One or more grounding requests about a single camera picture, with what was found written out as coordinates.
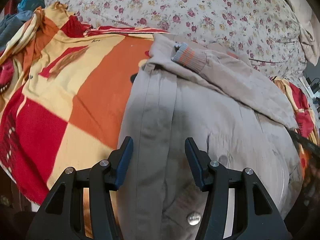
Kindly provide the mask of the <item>light grey jacket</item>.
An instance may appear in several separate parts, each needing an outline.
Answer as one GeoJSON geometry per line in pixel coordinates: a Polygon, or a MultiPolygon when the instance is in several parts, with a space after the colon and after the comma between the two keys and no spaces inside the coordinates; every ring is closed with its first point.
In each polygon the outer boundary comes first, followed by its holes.
{"type": "Polygon", "coordinates": [[[293,207],[302,169],[289,130],[291,103],[244,55],[175,35],[155,34],[133,82],[120,129],[134,149],[117,193],[125,239],[194,239],[207,195],[195,185],[184,142],[227,168],[250,167],[282,217],[293,207]]]}

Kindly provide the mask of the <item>orange red yellow blanket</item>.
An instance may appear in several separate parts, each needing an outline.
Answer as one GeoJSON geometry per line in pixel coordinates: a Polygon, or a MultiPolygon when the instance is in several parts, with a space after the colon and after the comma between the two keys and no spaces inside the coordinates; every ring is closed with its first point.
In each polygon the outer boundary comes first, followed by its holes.
{"type": "Polygon", "coordinates": [[[1,167],[41,204],[60,174],[108,158],[157,28],[93,28],[37,8],[1,50],[1,167]]]}

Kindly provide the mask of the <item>blue grey striped garment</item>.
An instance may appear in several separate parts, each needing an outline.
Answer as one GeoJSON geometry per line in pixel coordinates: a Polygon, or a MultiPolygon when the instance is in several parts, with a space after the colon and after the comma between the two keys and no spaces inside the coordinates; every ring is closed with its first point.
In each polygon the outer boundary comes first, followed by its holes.
{"type": "Polygon", "coordinates": [[[3,51],[7,42],[16,34],[20,27],[33,16],[33,11],[22,11],[13,15],[7,14],[1,21],[0,48],[3,51]]]}

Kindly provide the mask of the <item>floral bed quilt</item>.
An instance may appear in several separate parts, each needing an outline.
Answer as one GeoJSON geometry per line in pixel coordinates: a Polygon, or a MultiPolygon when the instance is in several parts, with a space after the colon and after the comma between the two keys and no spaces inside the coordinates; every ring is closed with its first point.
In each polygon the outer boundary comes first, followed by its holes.
{"type": "Polygon", "coordinates": [[[45,0],[60,2],[94,27],[157,28],[246,54],[267,76],[306,68],[296,16],[285,0],[45,0]]]}

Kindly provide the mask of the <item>teal plastic bag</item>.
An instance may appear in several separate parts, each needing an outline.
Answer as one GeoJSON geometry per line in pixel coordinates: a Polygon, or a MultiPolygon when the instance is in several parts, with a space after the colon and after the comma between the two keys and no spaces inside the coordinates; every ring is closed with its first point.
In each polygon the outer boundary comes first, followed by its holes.
{"type": "Polygon", "coordinates": [[[17,6],[17,11],[34,11],[38,7],[45,8],[44,0],[21,0],[17,6]]]}

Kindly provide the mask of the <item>beige curtain cloth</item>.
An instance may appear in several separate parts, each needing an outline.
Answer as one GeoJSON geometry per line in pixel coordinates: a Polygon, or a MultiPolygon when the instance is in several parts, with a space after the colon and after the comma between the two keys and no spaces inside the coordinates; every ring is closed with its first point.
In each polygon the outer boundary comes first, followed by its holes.
{"type": "Polygon", "coordinates": [[[299,39],[306,59],[314,66],[319,60],[319,20],[307,0],[285,0],[300,26],[299,39]]]}

